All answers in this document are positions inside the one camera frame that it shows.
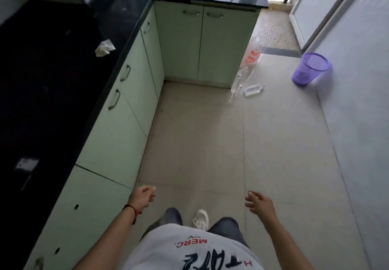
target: metal cabinet handle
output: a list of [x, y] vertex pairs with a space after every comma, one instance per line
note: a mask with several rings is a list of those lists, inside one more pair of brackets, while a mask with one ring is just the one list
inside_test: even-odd
[[124, 82], [124, 81], [127, 80], [127, 78], [128, 78], [129, 72], [131, 71], [131, 66], [129, 66], [129, 65], [127, 64], [127, 68], [129, 69], [128, 72], [127, 72], [127, 75], [126, 75], [125, 78], [120, 78], [120, 81], [121, 81], [121, 82]]
[[207, 12], [207, 16], [213, 17], [213, 18], [223, 18], [223, 14], [222, 14], [222, 15], [212, 15], [212, 14], [209, 13], [209, 12]]
[[115, 106], [118, 104], [118, 101], [119, 101], [119, 98], [120, 98], [120, 91], [119, 91], [119, 89], [116, 89], [116, 93], [119, 93], [119, 95], [118, 95], [118, 97], [116, 98], [115, 104], [114, 104], [114, 105], [111, 105], [111, 106], [108, 106], [108, 110], [114, 109]]
[[150, 22], [147, 22], [147, 31], [143, 31], [144, 33], [148, 32], [150, 30], [150, 27], [151, 27], [151, 23]]
[[40, 256], [35, 260], [34, 270], [43, 270], [43, 266], [45, 265], [45, 259]]
[[184, 13], [186, 15], [200, 15], [200, 12], [188, 12], [186, 10], [182, 11], [182, 13]]

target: light green cabinet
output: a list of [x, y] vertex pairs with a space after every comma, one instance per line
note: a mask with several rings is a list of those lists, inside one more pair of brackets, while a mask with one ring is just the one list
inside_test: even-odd
[[231, 85], [258, 12], [204, 7], [198, 80]]
[[142, 35], [139, 32], [119, 74], [121, 88], [146, 137], [153, 124], [158, 97]]
[[69, 270], [127, 203], [131, 189], [75, 166], [25, 265]]
[[204, 7], [156, 1], [165, 76], [197, 79]]
[[119, 75], [77, 164], [132, 188], [147, 138], [123, 95], [120, 78]]
[[143, 22], [140, 30], [142, 32], [143, 42], [149, 59], [155, 91], [157, 92], [157, 96], [159, 98], [163, 86], [163, 80], [165, 79], [165, 72], [163, 69], [162, 52], [161, 45], [159, 43], [154, 5], [151, 7], [150, 12]]

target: leg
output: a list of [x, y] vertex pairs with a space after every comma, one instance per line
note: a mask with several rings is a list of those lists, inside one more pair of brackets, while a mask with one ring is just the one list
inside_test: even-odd
[[142, 240], [142, 238], [146, 234], [148, 234], [151, 230], [154, 230], [155, 228], [158, 228], [159, 226], [166, 225], [166, 224], [178, 224], [182, 226], [182, 219], [178, 209], [173, 207], [168, 208], [161, 218], [159, 218], [157, 221], [155, 221], [146, 229], [145, 233], [143, 233], [140, 240]]
[[231, 217], [223, 217], [212, 226], [208, 232], [236, 240], [244, 246], [250, 248], [244, 240], [243, 234], [239, 230], [238, 222]]

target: hand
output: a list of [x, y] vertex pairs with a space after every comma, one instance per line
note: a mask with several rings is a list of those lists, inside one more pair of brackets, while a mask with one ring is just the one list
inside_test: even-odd
[[135, 209], [142, 212], [144, 208], [149, 206], [155, 197], [155, 187], [140, 186], [135, 188], [128, 198], [127, 204], [132, 205]]
[[267, 231], [269, 231], [272, 225], [279, 223], [270, 198], [254, 191], [249, 191], [247, 195], [245, 200], [248, 202], [245, 203], [245, 206], [250, 208], [251, 213], [256, 214], [260, 218]]

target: kitchen counter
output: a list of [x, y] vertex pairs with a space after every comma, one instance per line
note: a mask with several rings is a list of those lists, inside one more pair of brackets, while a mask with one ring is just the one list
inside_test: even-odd
[[[2, 167], [11, 183], [15, 269], [34, 247], [153, 1], [92, 0], [88, 7], [30, 0], [0, 27], [7, 44]], [[268, 7], [267, 0], [202, 1]], [[97, 58], [105, 39], [116, 51]], [[39, 159], [32, 173], [15, 169], [22, 157]]]

